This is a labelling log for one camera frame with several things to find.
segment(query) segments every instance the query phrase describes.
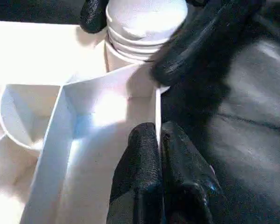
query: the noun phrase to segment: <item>black fabric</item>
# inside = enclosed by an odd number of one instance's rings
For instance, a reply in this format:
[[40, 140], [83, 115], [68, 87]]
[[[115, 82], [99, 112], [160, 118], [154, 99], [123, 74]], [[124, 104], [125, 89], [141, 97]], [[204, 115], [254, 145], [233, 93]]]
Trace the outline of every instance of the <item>black fabric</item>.
[[153, 123], [136, 126], [113, 177], [107, 223], [159, 224], [161, 163]]
[[164, 93], [161, 111], [216, 171], [228, 211], [216, 223], [280, 224], [280, 1]]
[[109, 0], [86, 0], [81, 10], [80, 26], [88, 32], [95, 34], [106, 25], [106, 7]]
[[84, 0], [0, 0], [0, 21], [78, 24]]
[[225, 215], [216, 175], [183, 130], [167, 122], [161, 141], [167, 223], [212, 224], [212, 212]]
[[163, 85], [205, 67], [223, 48], [236, 43], [246, 19], [263, 0], [211, 0], [186, 24], [178, 36], [161, 49], [152, 68], [152, 76]]

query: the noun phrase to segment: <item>white cap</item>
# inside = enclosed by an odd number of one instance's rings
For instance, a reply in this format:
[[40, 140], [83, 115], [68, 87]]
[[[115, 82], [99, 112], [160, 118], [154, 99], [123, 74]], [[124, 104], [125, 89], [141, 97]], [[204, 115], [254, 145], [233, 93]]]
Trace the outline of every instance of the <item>white cap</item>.
[[130, 44], [136, 42], [136, 45], [165, 43], [181, 26], [187, 13], [185, 0], [110, 0], [106, 8], [110, 30], [117, 38], [126, 39]]

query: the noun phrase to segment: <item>black rubber glove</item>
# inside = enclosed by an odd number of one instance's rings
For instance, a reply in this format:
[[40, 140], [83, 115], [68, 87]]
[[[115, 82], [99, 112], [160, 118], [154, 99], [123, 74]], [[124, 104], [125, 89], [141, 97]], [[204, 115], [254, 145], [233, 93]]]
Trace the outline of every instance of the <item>black rubber glove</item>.
[[222, 50], [236, 43], [247, 18], [263, 3], [264, 0], [210, 0], [178, 36], [157, 53], [153, 77], [170, 86], [198, 73]]
[[106, 7], [109, 0], [86, 0], [81, 15], [81, 28], [91, 34], [101, 31], [106, 25]]
[[167, 223], [212, 224], [212, 212], [224, 216], [224, 196], [216, 175], [188, 136], [177, 124], [167, 122], [161, 139]]
[[153, 123], [135, 127], [113, 177], [108, 224], [159, 224], [161, 163]]

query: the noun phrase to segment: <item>white bowl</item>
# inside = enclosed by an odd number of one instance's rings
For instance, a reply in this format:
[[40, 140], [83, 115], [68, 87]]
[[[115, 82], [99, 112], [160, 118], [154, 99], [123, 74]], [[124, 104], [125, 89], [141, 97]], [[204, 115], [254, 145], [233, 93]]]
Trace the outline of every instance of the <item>white bowl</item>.
[[38, 156], [60, 86], [8, 84], [0, 95], [0, 124], [16, 144]]

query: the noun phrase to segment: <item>white cardboard box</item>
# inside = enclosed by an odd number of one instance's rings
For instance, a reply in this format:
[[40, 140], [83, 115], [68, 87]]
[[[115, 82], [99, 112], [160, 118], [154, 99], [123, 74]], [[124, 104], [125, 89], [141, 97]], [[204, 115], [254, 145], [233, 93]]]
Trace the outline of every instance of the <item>white cardboard box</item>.
[[21, 224], [105, 223], [113, 172], [138, 124], [160, 141], [160, 90], [149, 64], [61, 87]]

